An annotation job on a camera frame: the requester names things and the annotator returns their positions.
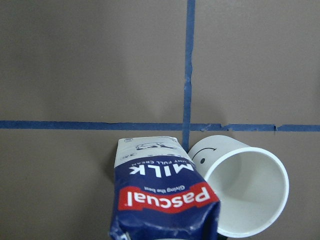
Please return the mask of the blue Pascual milk carton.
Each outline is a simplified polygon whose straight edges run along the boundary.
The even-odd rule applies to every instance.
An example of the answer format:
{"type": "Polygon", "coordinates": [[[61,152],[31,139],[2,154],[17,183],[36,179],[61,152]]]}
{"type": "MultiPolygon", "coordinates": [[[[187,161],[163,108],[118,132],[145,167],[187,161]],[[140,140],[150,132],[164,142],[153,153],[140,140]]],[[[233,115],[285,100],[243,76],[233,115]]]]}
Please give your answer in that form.
{"type": "Polygon", "coordinates": [[[220,201],[176,138],[120,139],[114,177],[112,239],[217,239],[220,201]]]}

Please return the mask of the white smiley face mug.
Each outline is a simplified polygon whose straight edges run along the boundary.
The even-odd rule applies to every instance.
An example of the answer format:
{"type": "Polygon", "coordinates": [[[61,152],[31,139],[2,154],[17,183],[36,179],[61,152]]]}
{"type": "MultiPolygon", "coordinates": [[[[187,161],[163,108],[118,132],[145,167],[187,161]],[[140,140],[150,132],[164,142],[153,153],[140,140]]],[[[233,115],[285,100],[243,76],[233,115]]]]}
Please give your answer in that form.
{"type": "Polygon", "coordinates": [[[197,142],[188,155],[220,200],[220,235],[251,237],[281,215],[289,196],[289,177],[270,151],[213,135],[197,142]]]}

